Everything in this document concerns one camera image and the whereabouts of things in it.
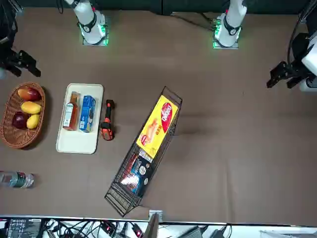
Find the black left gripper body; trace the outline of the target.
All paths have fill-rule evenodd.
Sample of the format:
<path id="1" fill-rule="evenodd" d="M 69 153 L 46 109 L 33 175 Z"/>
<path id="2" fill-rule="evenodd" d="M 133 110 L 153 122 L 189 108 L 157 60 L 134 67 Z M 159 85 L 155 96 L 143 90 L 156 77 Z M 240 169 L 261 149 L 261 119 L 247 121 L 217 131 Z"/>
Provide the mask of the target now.
<path id="1" fill-rule="evenodd" d="M 301 60 L 295 59 L 287 64 L 288 77 L 306 78 L 310 75 L 310 71 L 304 66 Z"/>

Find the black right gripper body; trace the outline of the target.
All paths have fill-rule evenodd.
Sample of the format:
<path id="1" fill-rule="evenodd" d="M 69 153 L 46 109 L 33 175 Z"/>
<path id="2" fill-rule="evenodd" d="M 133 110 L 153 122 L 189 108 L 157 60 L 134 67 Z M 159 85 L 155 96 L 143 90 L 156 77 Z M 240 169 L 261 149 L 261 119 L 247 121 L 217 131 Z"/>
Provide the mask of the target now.
<path id="1" fill-rule="evenodd" d="M 16 67 L 20 69 L 18 65 L 18 53 L 11 49 L 1 50 L 0 51 L 0 67 L 2 69 L 9 71 L 10 65 L 15 65 Z"/>

